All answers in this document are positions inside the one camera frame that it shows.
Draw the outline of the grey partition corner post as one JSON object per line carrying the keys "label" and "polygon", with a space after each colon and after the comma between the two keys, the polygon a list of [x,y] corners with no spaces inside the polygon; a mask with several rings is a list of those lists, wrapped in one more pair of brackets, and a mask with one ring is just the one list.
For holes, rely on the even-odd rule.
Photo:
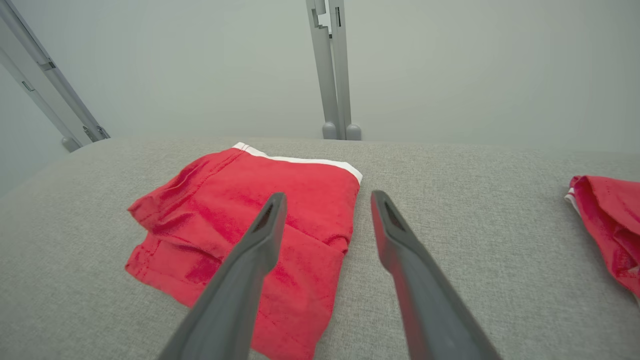
{"label": "grey partition corner post", "polygon": [[110,138],[12,0],[0,0],[0,65],[55,127],[69,153]]}

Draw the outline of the grey double partition post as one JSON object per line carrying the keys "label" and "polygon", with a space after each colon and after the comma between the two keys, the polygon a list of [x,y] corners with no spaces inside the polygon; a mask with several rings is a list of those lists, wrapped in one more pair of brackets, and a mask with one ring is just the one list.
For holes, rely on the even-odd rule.
{"label": "grey double partition post", "polygon": [[325,140],[361,141],[352,122],[345,0],[304,0],[317,69]]}

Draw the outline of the red basketball jersey white trim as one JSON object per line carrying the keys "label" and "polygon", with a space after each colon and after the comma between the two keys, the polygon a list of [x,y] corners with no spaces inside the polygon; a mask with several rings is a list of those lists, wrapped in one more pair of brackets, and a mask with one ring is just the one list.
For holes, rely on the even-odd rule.
{"label": "red basketball jersey white trim", "polygon": [[608,273],[640,306],[640,182],[577,175],[564,200],[578,212]]}

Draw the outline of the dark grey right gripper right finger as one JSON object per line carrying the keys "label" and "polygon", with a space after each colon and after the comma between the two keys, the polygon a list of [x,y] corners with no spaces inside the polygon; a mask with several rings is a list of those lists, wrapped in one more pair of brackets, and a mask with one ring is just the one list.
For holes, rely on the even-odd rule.
{"label": "dark grey right gripper right finger", "polygon": [[501,360],[390,196],[370,197],[380,262],[393,278],[410,360]]}

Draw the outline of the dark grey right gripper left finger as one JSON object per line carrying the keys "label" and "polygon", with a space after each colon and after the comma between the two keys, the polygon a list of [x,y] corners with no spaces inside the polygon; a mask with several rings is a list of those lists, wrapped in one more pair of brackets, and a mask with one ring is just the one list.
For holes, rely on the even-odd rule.
{"label": "dark grey right gripper left finger", "polygon": [[286,216],[286,194],[272,194],[157,360],[248,360],[263,283],[278,262]]}

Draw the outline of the red shorts white waistband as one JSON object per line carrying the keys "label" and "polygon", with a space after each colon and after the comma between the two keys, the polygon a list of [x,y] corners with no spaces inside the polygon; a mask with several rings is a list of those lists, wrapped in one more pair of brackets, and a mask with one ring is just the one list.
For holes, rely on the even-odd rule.
{"label": "red shorts white waistband", "polygon": [[125,270],[192,307],[274,193],[286,194],[278,263],[263,281],[251,348],[313,360],[332,318],[363,175],[329,159],[269,156],[246,143],[188,164],[129,212],[147,235]]}

